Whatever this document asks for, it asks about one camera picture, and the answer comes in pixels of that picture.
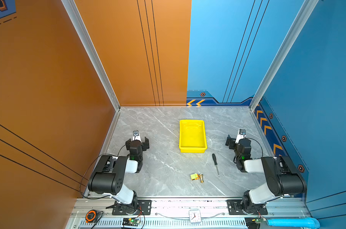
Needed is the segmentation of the black handled screwdriver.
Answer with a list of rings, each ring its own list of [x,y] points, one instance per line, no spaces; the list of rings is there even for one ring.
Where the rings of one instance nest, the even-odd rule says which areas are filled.
[[[219,169],[218,169],[218,166],[217,166],[217,158],[216,158],[215,154],[212,154],[212,159],[214,161],[214,165],[216,166],[217,174],[218,174],[218,176],[220,176]]]

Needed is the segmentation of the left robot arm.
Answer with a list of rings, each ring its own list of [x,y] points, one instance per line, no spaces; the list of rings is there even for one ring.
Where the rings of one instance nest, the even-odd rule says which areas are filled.
[[[139,136],[126,141],[127,156],[103,155],[100,157],[88,182],[88,190],[112,198],[115,204],[109,206],[126,214],[138,211],[137,193],[123,184],[126,173],[139,173],[143,165],[143,152],[150,148],[147,137]]]

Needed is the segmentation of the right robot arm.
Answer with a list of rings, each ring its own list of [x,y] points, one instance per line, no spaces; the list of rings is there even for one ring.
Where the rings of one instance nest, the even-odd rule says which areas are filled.
[[[306,192],[307,184],[288,156],[251,157],[251,140],[244,135],[228,136],[226,146],[234,150],[234,163],[242,173],[262,173],[266,182],[244,192],[241,201],[229,202],[229,208],[245,214],[264,213],[266,204],[285,195]]]

